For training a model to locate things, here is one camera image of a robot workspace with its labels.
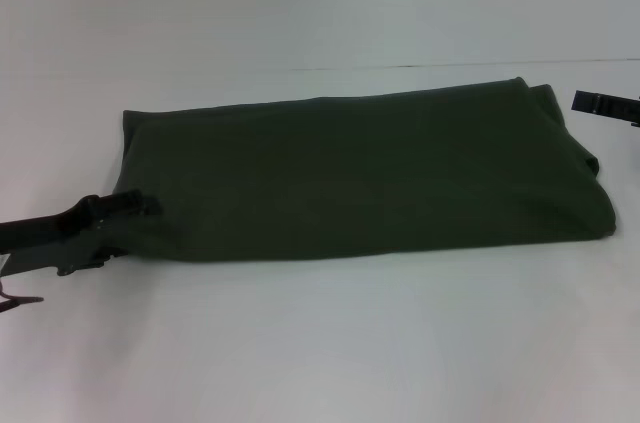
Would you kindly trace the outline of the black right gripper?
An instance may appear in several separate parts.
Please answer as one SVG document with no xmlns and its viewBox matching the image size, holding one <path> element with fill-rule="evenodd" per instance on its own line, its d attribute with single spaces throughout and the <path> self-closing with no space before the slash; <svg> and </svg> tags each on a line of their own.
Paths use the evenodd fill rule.
<svg viewBox="0 0 640 423">
<path fill-rule="evenodd" d="M 626 121 L 633 127 L 640 125 L 640 102 L 638 100 L 576 91 L 572 110 Z"/>
</svg>

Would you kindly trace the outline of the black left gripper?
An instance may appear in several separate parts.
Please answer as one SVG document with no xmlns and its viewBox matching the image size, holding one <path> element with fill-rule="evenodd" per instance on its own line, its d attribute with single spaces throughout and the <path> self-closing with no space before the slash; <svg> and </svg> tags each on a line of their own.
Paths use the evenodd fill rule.
<svg viewBox="0 0 640 423">
<path fill-rule="evenodd" d="M 100 224 L 106 218 L 155 216 L 159 202 L 139 190 L 104 197 L 90 195 L 58 214 L 5 222 L 1 225 L 1 253 L 8 259 L 2 276 L 54 268 L 59 276 L 101 268 L 106 262 L 127 256 L 117 247 L 102 247 Z"/>
</svg>

